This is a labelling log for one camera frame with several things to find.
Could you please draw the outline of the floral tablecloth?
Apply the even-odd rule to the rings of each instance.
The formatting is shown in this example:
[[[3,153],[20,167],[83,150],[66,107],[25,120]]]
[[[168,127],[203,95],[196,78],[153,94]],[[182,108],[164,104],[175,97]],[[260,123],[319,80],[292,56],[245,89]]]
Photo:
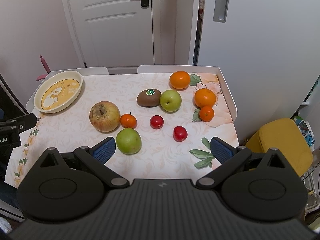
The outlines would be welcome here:
[[[140,151],[125,155],[120,151],[107,161],[106,166],[128,180],[191,179],[198,180],[218,168],[220,162],[209,149],[213,137],[219,137],[232,146],[238,145],[233,124],[233,102],[227,99],[228,88],[221,74],[192,73],[191,85],[180,91],[182,104],[174,113],[159,106],[141,107],[138,94],[150,88],[164,92],[170,88],[168,73],[130,75],[89,75],[77,99],[66,109],[55,114],[37,112],[35,128],[21,134],[21,146],[11,154],[5,182],[18,187],[40,155],[49,147],[60,152],[72,152],[80,146],[92,147],[106,138],[89,121],[89,112],[95,103],[114,103],[121,114],[132,114],[137,119],[136,131],[142,139]],[[206,88],[216,95],[212,107],[214,117],[204,122],[199,117],[200,107],[195,105],[194,94]],[[160,129],[150,126],[150,118],[160,115],[164,125]],[[176,126],[184,127],[188,137],[177,142],[172,133]]]

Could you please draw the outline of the small tangerine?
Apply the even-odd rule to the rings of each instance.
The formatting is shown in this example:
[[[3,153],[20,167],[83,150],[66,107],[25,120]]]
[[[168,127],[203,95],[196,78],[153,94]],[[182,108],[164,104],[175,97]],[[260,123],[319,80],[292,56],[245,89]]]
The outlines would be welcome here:
[[[132,114],[123,114],[120,117],[120,124],[124,128],[132,128],[132,129],[134,129],[137,126],[137,119]]]
[[[214,117],[214,110],[210,106],[204,106],[200,109],[199,117],[204,122],[210,122]]]

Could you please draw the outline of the red cherry tomato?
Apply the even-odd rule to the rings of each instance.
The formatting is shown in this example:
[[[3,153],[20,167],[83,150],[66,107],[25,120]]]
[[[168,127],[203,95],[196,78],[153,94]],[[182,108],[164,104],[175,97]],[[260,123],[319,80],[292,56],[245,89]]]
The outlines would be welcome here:
[[[188,137],[187,130],[182,126],[176,126],[172,133],[173,139],[177,142],[182,142]]]
[[[154,115],[150,118],[150,126],[153,129],[160,129],[164,125],[164,120],[160,115]]]

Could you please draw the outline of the large orange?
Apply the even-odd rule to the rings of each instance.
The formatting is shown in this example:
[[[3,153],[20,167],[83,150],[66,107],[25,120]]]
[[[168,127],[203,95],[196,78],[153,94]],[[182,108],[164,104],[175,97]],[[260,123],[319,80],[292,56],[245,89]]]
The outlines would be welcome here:
[[[175,89],[185,89],[189,86],[190,75],[185,71],[177,71],[171,74],[169,82]]]
[[[213,107],[216,103],[216,95],[209,89],[201,88],[194,94],[194,101],[197,107]]]

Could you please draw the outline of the green apple front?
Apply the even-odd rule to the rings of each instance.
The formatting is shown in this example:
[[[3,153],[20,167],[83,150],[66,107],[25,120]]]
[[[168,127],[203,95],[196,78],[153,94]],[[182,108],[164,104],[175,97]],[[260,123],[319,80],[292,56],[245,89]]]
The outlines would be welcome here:
[[[126,155],[136,154],[142,147],[139,133],[132,128],[122,129],[116,136],[117,148]]]

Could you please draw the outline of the green apple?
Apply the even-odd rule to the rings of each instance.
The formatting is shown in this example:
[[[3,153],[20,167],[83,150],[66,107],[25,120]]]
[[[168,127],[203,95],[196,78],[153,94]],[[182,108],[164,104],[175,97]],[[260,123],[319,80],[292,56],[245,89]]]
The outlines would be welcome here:
[[[116,136],[117,148],[126,155],[136,154],[142,147],[139,133],[132,128],[122,129]]]
[[[164,91],[160,97],[160,106],[167,112],[176,112],[182,103],[179,92],[169,89]]]

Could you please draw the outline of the brown kiwi with sticker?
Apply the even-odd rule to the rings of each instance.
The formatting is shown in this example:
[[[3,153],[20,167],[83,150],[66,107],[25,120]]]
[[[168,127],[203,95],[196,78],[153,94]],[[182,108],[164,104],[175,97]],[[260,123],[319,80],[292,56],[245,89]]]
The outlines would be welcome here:
[[[161,92],[157,89],[146,89],[137,96],[137,103],[142,107],[156,107],[160,104]]]

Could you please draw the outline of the white panel door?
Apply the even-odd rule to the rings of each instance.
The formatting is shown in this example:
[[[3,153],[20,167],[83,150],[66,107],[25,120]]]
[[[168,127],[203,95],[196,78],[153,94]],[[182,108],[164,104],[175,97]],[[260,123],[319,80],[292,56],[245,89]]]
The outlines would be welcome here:
[[[125,69],[155,63],[152,0],[62,0],[80,63]]]

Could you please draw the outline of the pink plastic object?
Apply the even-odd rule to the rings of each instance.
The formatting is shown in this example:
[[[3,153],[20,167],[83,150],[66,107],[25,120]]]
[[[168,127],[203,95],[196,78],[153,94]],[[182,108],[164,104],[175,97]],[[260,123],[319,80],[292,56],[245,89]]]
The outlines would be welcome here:
[[[41,55],[40,55],[40,60],[41,60],[41,63],[46,71],[46,74],[38,76],[36,78],[36,81],[44,80],[47,77],[47,75],[51,72],[46,60]]]

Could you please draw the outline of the white wardrobe door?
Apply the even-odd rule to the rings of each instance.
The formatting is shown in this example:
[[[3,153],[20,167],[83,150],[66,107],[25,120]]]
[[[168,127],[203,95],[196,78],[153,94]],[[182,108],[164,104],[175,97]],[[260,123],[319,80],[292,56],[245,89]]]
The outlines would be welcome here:
[[[204,0],[198,64],[218,66],[240,140],[291,117],[319,77],[319,0],[229,0],[225,23]]]

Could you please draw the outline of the cream bowl with bear print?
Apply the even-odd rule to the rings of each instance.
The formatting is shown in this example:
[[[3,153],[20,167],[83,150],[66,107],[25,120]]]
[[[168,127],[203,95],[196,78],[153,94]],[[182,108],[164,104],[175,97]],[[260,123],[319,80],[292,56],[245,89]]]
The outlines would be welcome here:
[[[82,84],[83,77],[79,72],[60,72],[40,85],[34,96],[34,107],[46,114],[62,111],[79,96]]]

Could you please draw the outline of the yellow chair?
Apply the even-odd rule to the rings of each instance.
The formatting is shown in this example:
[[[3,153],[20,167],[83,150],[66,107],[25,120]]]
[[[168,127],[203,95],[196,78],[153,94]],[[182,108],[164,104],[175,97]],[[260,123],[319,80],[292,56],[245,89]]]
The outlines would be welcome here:
[[[270,148],[279,149],[300,177],[313,162],[306,140],[290,118],[278,119],[261,126],[245,146],[256,153],[266,153]]]

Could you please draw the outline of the large yellow-brown apple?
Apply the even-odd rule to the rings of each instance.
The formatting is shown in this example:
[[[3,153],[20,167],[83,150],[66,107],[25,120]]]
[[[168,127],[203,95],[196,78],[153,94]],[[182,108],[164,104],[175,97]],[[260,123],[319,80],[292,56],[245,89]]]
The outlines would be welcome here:
[[[120,111],[114,103],[101,101],[92,106],[89,120],[98,131],[112,132],[120,125]]]

